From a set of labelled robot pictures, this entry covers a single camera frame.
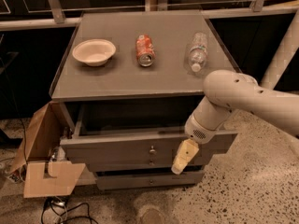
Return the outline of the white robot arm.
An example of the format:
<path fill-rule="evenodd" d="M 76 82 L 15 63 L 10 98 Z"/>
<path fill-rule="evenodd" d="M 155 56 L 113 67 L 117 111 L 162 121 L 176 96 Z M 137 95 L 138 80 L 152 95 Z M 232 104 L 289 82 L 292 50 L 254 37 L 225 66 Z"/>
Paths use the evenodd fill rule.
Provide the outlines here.
<path fill-rule="evenodd" d="M 205 97 L 185 123 L 187 139 L 178 147 L 171 167 L 174 174 L 182 173 L 199 151 L 199 146 L 208 143 L 236 109 L 250 112 L 294 137 L 299 135 L 299 96 L 275 90 L 299 48 L 298 24 L 299 10 L 261 82 L 228 70 L 216 70 L 206 76 L 203 82 Z"/>

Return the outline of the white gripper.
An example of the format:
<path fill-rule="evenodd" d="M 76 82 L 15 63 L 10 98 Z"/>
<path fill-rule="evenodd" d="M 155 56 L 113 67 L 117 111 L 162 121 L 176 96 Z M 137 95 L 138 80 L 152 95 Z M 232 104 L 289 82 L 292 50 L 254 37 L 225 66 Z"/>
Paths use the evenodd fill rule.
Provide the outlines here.
<path fill-rule="evenodd" d="M 180 143 L 171 171 L 175 175 L 180 175 L 199 151 L 198 144 L 208 143 L 222 124 L 223 119 L 216 116 L 191 114 L 184 126 L 185 133 L 190 139 Z"/>

